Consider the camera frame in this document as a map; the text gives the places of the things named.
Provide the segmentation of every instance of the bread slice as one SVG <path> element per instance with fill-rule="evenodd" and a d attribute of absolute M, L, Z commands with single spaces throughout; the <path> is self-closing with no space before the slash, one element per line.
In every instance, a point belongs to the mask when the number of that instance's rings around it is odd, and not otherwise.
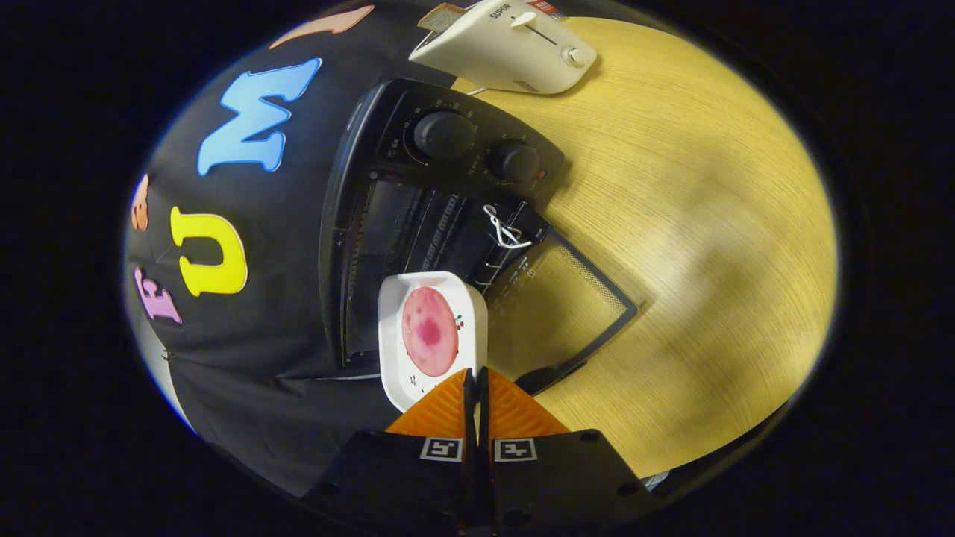
<path fill-rule="evenodd" d="M 451 25 L 461 18 L 461 15 L 467 10 L 452 6 L 451 4 L 441 4 L 440 6 L 428 11 L 428 14 L 421 17 L 418 21 L 418 28 L 430 30 L 431 32 L 444 32 L 451 28 Z"/>

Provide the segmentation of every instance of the black cloth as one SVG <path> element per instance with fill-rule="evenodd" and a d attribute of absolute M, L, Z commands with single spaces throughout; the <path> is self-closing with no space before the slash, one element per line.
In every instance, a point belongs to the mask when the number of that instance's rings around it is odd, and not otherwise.
<path fill-rule="evenodd" d="M 158 316 L 150 324 L 169 353 L 173 386 L 190 424 L 203 440 L 296 496 L 314 484 L 355 430 L 382 429 L 399 416 L 379 378 L 317 379 L 347 375 L 329 356 L 319 311 L 318 231 L 335 149 L 358 99 L 394 76 L 454 82 L 407 60 L 427 34 L 415 23 L 432 4 L 375 2 L 345 32 L 297 37 L 271 51 L 264 44 L 199 91 L 140 172 L 150 180 L 149 224 L 145 230 L 127 224 L 128 312 L 142 311 L 133 276 L 140 268 L 169 292 L 182 319 L 177 324 Z M 364 5 L 341 5 L 309 20 Z M 291 118 L 252 137 L 285 134 L 279 168 L 223 163 L 201 177 L 202 141 L 235 117 L 220 100 L 236 77 L 314 57 L 322 64 L 301 97 L 267 99 Z M 216 214 L 234 226 L 248 268 L 240 292 L 189 293 L 180 256 L 218 265 L 223 255 L 209 239 L 190 238 L 177 247 L 169 222 L 173 206 L 182 214 Z"/>

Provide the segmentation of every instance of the yellow letter u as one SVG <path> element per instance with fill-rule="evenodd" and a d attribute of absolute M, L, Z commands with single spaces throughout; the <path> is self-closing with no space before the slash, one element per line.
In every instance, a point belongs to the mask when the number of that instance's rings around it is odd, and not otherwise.
<path fill-rule="evenodd" d="M 169 227 L 177 247 L 181 247 L 182 240 L 187 237 L 207 237 L 219 243 L 223 250 L 221 265 L 194 265 L 185 256 L 180 257 L 182 280 L 193 296 L 202 292 L 235 294 L 245 287 L 248 278 L 245 250 L 229 221 L 215 214 L 184 215 L 178 207 L 173 207 Z"/>

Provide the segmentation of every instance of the red label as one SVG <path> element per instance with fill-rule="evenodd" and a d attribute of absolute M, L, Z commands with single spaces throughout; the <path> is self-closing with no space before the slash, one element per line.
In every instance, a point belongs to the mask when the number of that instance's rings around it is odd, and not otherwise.
<path fill-rule="evenodd" d="M 528 4 L 547 13 L 548 15 L 551 13 L 557 12 L 557 8 L 555 8 L 554 6 L 551 6 L 550 4 L 544 2 L 543 0 L 537 0 L 537 2 L 528 2 Z"/>

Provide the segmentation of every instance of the white plate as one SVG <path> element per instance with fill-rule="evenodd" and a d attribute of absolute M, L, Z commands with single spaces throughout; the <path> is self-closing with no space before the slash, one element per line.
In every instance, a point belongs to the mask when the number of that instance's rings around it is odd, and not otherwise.
<path fill-rule="evenodd" d="M 441 376 L 427 376 L 414 365 L 401 336 L 401 313 L 413 290 L 432 288 L 441 293 L 451 307 L 456 322 L 457 356 L 451 368 Z M 475 288 L 451 272 L 413 272 L 390 276 L 378 293 L 378 355 L 381 383 L 392 404 L 407 412 L 416 402 L 445 378 L 464 368 L 472 368 L 477 377 L 487 363 L 487 306 Z"/>

